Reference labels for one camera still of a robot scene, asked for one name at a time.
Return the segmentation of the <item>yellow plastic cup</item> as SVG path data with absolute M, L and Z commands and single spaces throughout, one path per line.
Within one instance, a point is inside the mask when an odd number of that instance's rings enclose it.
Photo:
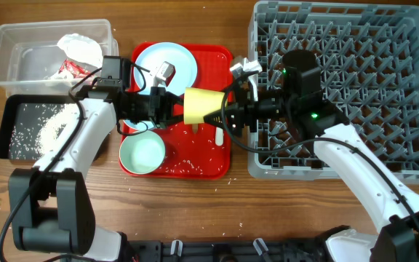
M 183 97 L 183 122 L 204 123 L 207 114 L 221 109 L 223 96 L 223 92 L 187 87 Z

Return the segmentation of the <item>light blue small bowl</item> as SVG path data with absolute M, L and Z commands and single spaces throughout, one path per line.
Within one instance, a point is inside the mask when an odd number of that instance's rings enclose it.
M 150 121 L 144 121 L 144 122 L 138 122 L 133 123 L 130 120 L 124 120 L 124 123 L 131 129 L 136 131 L 143 131 L 143 130 L 153 130 L 156 128 L 153 122 Z

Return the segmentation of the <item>light blue plate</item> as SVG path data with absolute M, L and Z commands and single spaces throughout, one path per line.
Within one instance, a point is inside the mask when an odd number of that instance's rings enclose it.
M 175 67 L 175 74 L 166 87 L 166 91 L 174 95 L 182 95 L 187 87 L 192 87 L 196 80 L 198 67 L 196 59 L 184 46 L 161 42 L 146 47 L 139 53 L 135 63 L 152 71 L 163 62 L 168 62 Z

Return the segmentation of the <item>mint green rice bowl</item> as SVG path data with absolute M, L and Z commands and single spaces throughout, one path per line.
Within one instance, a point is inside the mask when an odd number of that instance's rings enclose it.
M 157 170 L 164 161 L 164 141 L 152 131 L 123 139 L 119 149 L 122 167 L 130 173 L 145 175 Z

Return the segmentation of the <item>brown carrot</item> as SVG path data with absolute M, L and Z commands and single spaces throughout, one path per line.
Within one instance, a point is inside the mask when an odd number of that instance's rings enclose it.
M 196 134 L 199 131 L 199 125 L 198 124 L 193 124 L 192 125 L 192 131 L 194 134 Z

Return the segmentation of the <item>white rice pile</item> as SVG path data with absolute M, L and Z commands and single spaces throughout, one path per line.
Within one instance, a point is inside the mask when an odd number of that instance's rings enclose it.
M 77 115 L 75 103 L 22 103 L 17 107 L 9 143 L 9 159 L 37 160 L 56 144 L 64 127 Z

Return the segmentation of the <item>white paper napkin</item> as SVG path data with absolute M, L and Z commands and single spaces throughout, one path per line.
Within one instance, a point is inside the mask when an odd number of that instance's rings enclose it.
M 66 34 L 57 46 L 64 51 L 68 58 L 94 67 L 103 64 L 103 52 L 100 45 L 93 39 L 77 33 Z

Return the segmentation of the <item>red candy wrapper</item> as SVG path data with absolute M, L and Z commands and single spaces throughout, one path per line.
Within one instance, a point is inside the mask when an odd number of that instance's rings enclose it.
M 69 59 L 63 61 L 63 64 L 57 72 L 57 75 L 61 79 L 83 79 L 89 74 L 90 72 L 87 69 L 82 68 Z

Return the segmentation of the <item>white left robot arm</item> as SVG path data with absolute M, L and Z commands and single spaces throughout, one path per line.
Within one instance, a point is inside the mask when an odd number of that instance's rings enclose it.
M 150 121 L 164 128 L 183 120 L 173 106 L 183 99 L 166 91 L 175 75 L 163 62 L 151 71 L 148 94 L 130 92 L 135 64 L 106 56 L 103 65 L 75 84 L 66 95 L 13 95 L 6 101 L 0 127 L 0 156 L 8 149 L 12 128 L 30 118 L 36 106 L 65 105 L 67 125 L 55 144 L 30 168 L 17 168 L 9 177 L 10 213 L 0 233 L 13 236 L 22 251 L 49 253 L 53 260 L 136 261 L 126 234 L 97 225 L 85 184 L 88 170 L 107 134 L 120 121 Z

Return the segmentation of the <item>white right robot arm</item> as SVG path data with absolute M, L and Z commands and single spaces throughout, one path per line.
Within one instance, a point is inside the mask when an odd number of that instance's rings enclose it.
M 255 129 L 259 119 L 285 118 L 297 132 L 298 145 L 331 167 L 367 211 L 376 234 L 336 228 L 322 242 L 324 261 L 419 261 L 419 194 L 403 184 L 359 137 L 346 115 L 325 99 L 321 69 L 314 53 L 294 50 L 282 58 L 280 90 L 257 96 L 242 83 L 260 73 L 260 64 L 243 60 L 234 69 L 234 82 L 203 115 L 237 140 L 244 127 Z

